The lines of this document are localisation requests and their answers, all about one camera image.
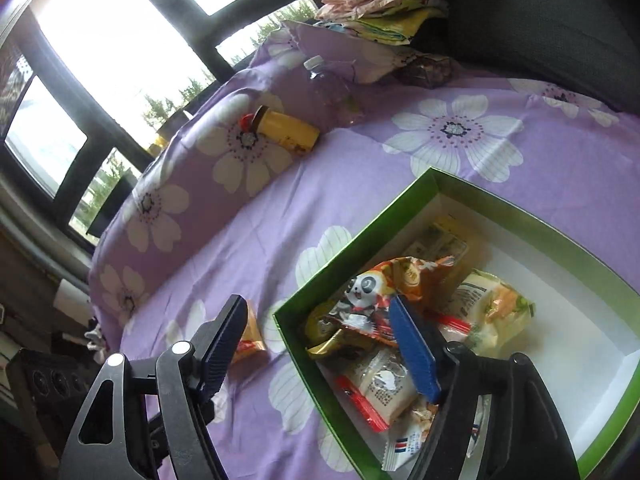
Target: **red bottle cap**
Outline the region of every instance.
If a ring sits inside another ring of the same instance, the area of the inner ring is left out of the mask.
[[[254,120],[254,115],[253,114],[247,114],[245,116],[243,116],[239,121],[238,124],[240,125],[240,129],[244,132],[250,132],[251,131],[251,121]]]

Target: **sky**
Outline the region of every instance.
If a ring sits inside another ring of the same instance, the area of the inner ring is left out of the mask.
[[[206,67],[148,0],[43,0],[32,9],[62,61],[98,103],[147,148],[156,133],[142,118],[145,94],[179,104],[189,78],[206,86]],[[212,14],[233,0],[195,0]],[[231,62],[254,50],[252,24],[227,38],[220,53]],[[25,95],[10,137],[21,141],[58,184],[85,137],[38,79]]]

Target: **snack package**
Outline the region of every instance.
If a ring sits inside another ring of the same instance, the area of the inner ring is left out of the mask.
[[[476,355],[495,357],[534,315],[534,303],[497,276],[474,269],[453,293],[444,314],[465,321],[464,341]]]
[[[388,430],[418,396],[400,354],[388,346],[375,348],[335,382],[377,432]]]
[[[394,72],[402,84],[437,88],[453,77],[451,58],[439,54],[426,54]]]
[[[437,323],[440,333],[444,339],[449,341],[457,341],[463,343],[471,332],[469,323],[453,316],[445,316],[444,314],[428,313],[427,319]]]
[[[376,342],[370,337],[363,336],[353,330],[340,328],[327,341],[307,348],[306,353],[313,360],[317,360],[334,356],[337,352],[345,354],[360,350],[370,351],[375,345]]]
[[[437,406],[420,396],[411,409],[389,428],[382,471],[397,470],[420,451],[437,412]]]
[[[238,348],[236,348],[236,353],[231,359],[231,364],[238,362],[240,359],[244,359],[245,357],[249,357],[249,355],[255,354],[256,352],[264,350],[266,350],[266,347],[262,341],[262,336],[258,329],[258,323],[255,320],[254,310],[248,303],[246,327],[244,327],[244,332],[242,332],[242,337],[238,343]]]
[[[306,318],[305,336],[311,346],[327,341],[336,330],[338,324],[326,319],[326,315],[334,307],[335,301],[325,301],[316,306]]]
[[[436,262],[410,256],[382,262],[349,282],[328,317],[345,328],[397,346],[388,319],[391,297],[401,292],[414,304],[428,303],[434,284],[442,280],[454,263],[451,256]]]
[[[488,410],[489,396],[478,397],[471,437],[466,448],[467,458],[471,458],[476,450]],[[437,412],[437,406],[428,403],[423,396],[420,396],[411,409],[389,428],[382,459],[382,471],[396,471],[420,451],[422,444],[429,436]]]
[[[482,264],[484,244],[471,229],[452,216],[440,216],[402,253],[427,261],[445,256],[456,259],[451,270],[434,286],[433,305],[442,306],[474,267]]]

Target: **bottle cap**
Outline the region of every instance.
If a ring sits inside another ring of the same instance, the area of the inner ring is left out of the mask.
[[[238,121],[238,124],[240,125],[240,129],[244,132],[250,132],[251,121],[253,120],[254,120],[253,114],[247,114],[245,116],[242,116],[242,118]]]
[[[322,63],[324,63],[322,56],[313,56],[311,59],[307,59],[304,65],[307,70],[311,70]]]

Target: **green box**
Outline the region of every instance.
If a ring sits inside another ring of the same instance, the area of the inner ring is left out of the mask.
[[[530,332],[526,338],[516,338],[505,352],[524,350],[532,356],[572,438],[580,475],[585,478],[620,435],[640,400],[640,297],[609,267],[553,227],[433,168],[274,314],[322,418],[362,478],[390,478],[381,471],[379,459],[318,365],[307,356],[300,326],[313,307],[340,290],[351,276],[377,263],[377,258],[398,255],[379,251],[394,239],[405,237],[402,243],[406,243],[412,230],[426,228],[435,214],[430,209],[453,214],[477,229],[491,243],[494,268],[488,270],[536,302],[536,325],[532,323],[523,333]],[[575,327],[575,333],[569,327]]]

